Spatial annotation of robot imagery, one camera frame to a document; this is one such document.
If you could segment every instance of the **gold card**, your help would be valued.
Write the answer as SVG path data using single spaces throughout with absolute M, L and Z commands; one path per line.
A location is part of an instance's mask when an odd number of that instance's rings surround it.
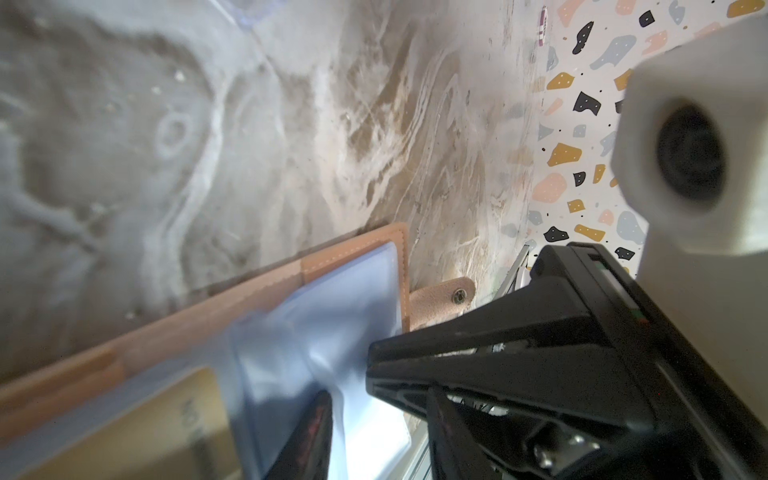
M 24 480 L 240 480 L 227 409 L 210 368 L 109 422 Z

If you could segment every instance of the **yellow card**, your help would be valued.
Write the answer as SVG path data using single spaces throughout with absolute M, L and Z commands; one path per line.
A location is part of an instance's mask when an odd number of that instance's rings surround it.
M 23 475 L 24 480 L 240 480 L 227 409 L 210 368 L 178 383 Z

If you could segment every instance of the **terrazzo wall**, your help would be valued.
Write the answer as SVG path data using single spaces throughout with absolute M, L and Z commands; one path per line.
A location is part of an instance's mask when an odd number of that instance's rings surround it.
M 550 10 L 544 113 L 528 212 L 533 254 L 548 243 L 604 244 L 635 275 L 647 223 L 630 209 L 611 153 L 632 68 L 742 19 L 764 0 L 565 0 Z

